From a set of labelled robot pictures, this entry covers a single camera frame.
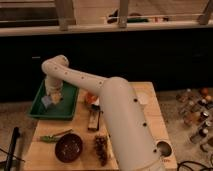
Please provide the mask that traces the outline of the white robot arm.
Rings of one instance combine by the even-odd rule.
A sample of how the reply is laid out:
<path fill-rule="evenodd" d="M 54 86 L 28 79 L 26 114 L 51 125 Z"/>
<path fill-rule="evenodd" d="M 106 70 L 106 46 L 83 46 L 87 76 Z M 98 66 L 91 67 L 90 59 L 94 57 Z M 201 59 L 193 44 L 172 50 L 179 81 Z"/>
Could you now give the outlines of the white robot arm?
<path fill-rule="evenodd" d="M 65 81 L 99 97 L 119 170 L 166 171 L 131 84 L 121 77 L 106 78 L 73 70 L 63 62 L 69 63 L 65 56 L 59 55 L 42 63 L 42 71 L 50 78 L 50 87 Z"/>

